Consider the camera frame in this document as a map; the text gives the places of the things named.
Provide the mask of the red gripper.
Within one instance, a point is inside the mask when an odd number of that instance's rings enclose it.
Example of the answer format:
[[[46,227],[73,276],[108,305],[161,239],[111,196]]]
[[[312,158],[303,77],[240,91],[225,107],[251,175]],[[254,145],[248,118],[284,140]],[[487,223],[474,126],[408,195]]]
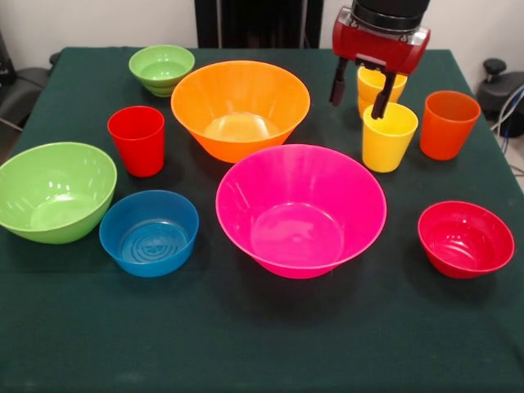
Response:
[[[382,119],[395,85],[395,74],[411,75],[427,48],[431,31],[422,26],[426,6],[344,6],[332,31],[332,49],[338,56],[329,101],[339,106],[350,62],[380,70],[382,89],[371,116]]]

